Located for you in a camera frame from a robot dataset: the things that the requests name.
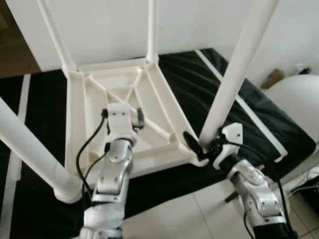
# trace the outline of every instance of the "black wire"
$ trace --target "black wire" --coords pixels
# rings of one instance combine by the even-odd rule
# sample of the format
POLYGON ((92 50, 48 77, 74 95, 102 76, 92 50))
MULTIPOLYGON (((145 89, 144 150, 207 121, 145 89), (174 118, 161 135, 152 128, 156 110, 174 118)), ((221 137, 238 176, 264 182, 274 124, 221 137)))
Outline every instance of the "black wire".
POLYGON ((247 214, 246 212, 244 213, 244 225, 245 225, 245 228, 246 228, 246 231, 248 232, 249 236, 251 237, 251 239, 255 239, 253 234, 250 232, 248 226, 247 226, 247 222, 246 222, 246 218, 247 218, 247 214))
POLYGON ((96 128, 96 130, 94 131, 94 133, 92 134, 91 137, 89 137, 89 139, 84 143, 84 145, 80 148, 78 154, 76 155, 76 160, 75 160, 75 164, 76 164, 76 170, 84 184, 84 186, 86 187, 88 193, 89 193, 89 197, 90 199, 92 198, 92 195, 91 195, 91 189, 90 189, 90 186, 88 185, 88 183, 86 182, 82 172, 81 172, 81 168, 80 168, 80 156, 81 156, 81 153, 83 152, 83 150, 85 149, 85 147, 91 142, 91 140, 96 136, 96 134, 100 131, 103 123, 104 123, 104 120, 105 120, 105 117, 102 115, 102 119, 101 119, 101 122, 99 124, 99 126, 96 128))
MULTIPOLYGON (((88 177, 89 175, 89 172, 91 171, 91 169, 94 167, 95 164, 97 164, 105 155, 106 155, 107 152, 105 152, 101 157, 99 157, 97 160, 95 160, 91 166, 89 167, 88 171, 86 172, 85 174, 85 181, 86 181, 86 178, 88 177)), ((84 184, 82 184, 82 198, 83 198, 83 208, 84 210, 86 210, 86 205, 85 205, 85 199, 84 199, 84 184)))
POLYGON ((279 191, 280 191, 280 196, 281 196, 281 200, 282 200, 282 203, 283 203, 284 214, 285 214, 285 218, 286 218, 286 221, 287 221, 287 226, 288 226, 289 230, 291 231, 291 234, 292 234, 291 236, 293 236, 295 238, 295 233, 294 233, 293 227, 291 226, 289 215, 288 215, 287 204, 286 204, 286 199, 285 199, 285 195, 284 195, 283 186, 282 186, 282 184, 280 182, 279 176, 278 176, 275 168, 273 167, 273 165, 262 154, 260 154, 257 150, 255 150, 254 148, 252 148, 252 147, 250 147, 248 145, 234 143, 234 142, 228 142, 228 141, 226 143, 232 144, 232 145, 236 145, 236 146, 239 146, 239 147, 243 147, 243 148, 253 152, 255 155, 257 155, 260 159, 263 160, 264 164, 268 167, 268 169, 271 169, 272 176, 273 176, 275 182, 278 184, 278 188, 279 188, 279 191))

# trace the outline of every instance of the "white stripe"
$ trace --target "white stripe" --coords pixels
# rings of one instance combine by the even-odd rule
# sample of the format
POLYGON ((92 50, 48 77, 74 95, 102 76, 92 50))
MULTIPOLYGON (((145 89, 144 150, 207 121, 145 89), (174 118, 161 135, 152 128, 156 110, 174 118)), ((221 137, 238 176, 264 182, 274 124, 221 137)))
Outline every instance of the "white stripe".
MULTIPOLYGON (((213 64, 205 57, 205 55, 200 50, 195 50, 198 56, 206 64, 206 66, 211 70, 211 72, 217 77, 219 81, 223 80, 223 76, 219 71, 213 66, 213 64)), ((236 96, 237 103, 243 108, 249 118, 255 123, 255 125, 260 129, 264 136, 271 142, 271 144, 279 152, 280 157, 275 159, 275 162, 279 162, 285 157, 288 152, 284 146, 279 142, 279 140, 271 133, 271 131, 264 125, 264 123, 258 118, 258 116, 253 112, 253 110, 246 104, 246 102, 239 96, 236 96)))
MULTIPOLYGON (((30 85, 30 74, 23 77, 23 83, 20 94, 20 103, 18 117, 22 122, 25 121, 27 99, 30 85)), ((21 176, 21 159, 12 151, 10 153, 8 171, 6 173, 3 204, 0 218, 0 239, 9 239, 11 230, 11 219, 13 212, 13 200, 15 194, 16 181, 21 176)))

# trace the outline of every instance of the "white wall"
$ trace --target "white wall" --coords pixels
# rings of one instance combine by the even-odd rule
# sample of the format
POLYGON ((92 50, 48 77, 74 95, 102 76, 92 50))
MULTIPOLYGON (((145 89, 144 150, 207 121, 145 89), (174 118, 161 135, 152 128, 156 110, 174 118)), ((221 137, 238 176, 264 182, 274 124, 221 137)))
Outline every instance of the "white wall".
MULTIPOLYGON (((6 0, 42 70, 60 68, 35 0, 6 0)), ((251 0, 160 0, 159 53, 214 47, 228 60, 251 0)), ((146 54, 146 0, 52 0, 79 64, 146 54)), ((319 55, 319 1, 280 0, 247 74, 260 85, 276 67, 288 74, 319 55)))

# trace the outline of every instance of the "white pipe leg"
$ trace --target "white pipe leg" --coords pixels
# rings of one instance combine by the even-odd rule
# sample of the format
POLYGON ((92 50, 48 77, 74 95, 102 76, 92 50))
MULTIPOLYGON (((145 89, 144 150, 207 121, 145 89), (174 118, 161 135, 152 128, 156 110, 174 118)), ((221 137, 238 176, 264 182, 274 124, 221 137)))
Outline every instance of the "white pipe leg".
POLYGON ((37 2, 40 7, 46 26, 51 35, 51 38, 53 40, 56 51, 58 52, 58 55, 60 57, 60 60, 62 63, 62 69, 76 71, 77 69, 76 64, 73 61, 71 53, 66 46, 66 43, 62 37, 61 31, 58 27, 58 24, 56 23, 52 15, 49 0, 37 0, 37 2))
POLYGON ((148 52, 146 59, 149 62, 157 62, 158 56, 158 33, 159 33, 159 2, 149 0, 149 24, 148 24, 148 52))
POLYGON ((254 0, 224 78, 209 110, 199 141, 207 146, 216 136, 234 104, 278 0, 254 0))
POLYGON ((81 181, 72 176, 0 98, 0 139, 65 203, 81 197, 81 181))

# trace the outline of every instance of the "brown object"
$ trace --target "brown object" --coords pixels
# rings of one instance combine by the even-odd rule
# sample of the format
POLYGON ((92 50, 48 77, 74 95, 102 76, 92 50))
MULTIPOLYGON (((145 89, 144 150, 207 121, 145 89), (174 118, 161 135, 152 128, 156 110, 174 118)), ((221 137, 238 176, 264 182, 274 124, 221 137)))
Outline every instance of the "brown object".
POLYGON ((269 74, 266 81, 261 86, 261 89, 269 89, 277 82, 281 81, 285 77, 285 73, 283 70, 275 69, 272 73, 269 74))

